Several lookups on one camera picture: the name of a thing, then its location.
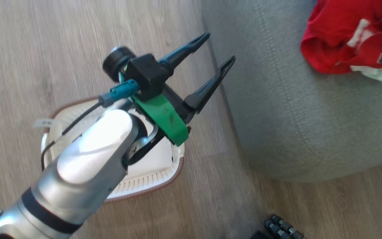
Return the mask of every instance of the wooden floor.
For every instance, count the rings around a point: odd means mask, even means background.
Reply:
[[[160,57],[202,32],[197,0],[0,0],[0,210],[39,176],[34,120],[113,86],[101,62],[114,46]],[[169,84],[185,96],[213,74],[204,45]],[[105,204],[74,237],[246,239],[275,212],[308,239],[382,239],[382,166],[320,184],[265,178],[241,159],[220,92],[192,126],[171,186]]]

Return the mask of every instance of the red clothing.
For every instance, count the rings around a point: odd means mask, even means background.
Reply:
[[[301,51],[321,73],[382,68],[382,0],[318,0]]]

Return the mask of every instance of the silver robotic arm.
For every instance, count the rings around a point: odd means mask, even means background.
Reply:
[[[126,176],[121,159],[138,136],[137,120],[106,112],[0,212],[0,239],[69,238]]]

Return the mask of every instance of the gray fabric upholstery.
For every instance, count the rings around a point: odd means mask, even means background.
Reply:
[[[218,64],[235,65],[224,90],[243,149],[265,175],[330,180],[382,164],[382,83],[323,75],[300,53],[316,0],[206,0]]]

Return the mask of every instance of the black cable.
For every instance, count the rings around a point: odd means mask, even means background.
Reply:
[[[83,112],[81,115],[79,115],[79,117],[77,117],[62,133],[61,135],[64,136],[65,134],[67,134],[77,123],[79,123],[79,121],[81,121],[83,118],[86,117],[86,115],[89,115],[91,112],[93,112],[95,109],[97,109],[98,107],[100,107],[101,105],[103,104],[103,102],[98,102],[97,104],[93,105],[91,108],[89,108],[88,110],[86,110],[85,112]],[[41,167],[42,167],[42,171],[44,171],[45,169],[45,166],[44,166],[44,163],[45,163],[45,154],[47,153],[47,151],[55,145],[55,141],[51,141],[51,143],[49,143],[45,148],[44,150],[42,151],[41,153]]]

